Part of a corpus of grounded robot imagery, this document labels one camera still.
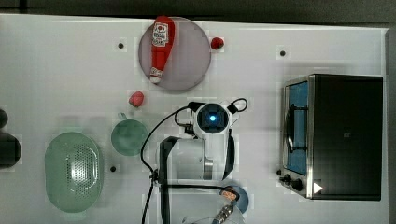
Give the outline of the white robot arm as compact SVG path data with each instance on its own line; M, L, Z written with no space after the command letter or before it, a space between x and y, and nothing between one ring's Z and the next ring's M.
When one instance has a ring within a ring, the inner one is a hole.
M188 138L169 136L157 151L161 218L171 224L170 189L213 189L226 179L235 162L232 122L241 110L233 103L190 102L192 123Z

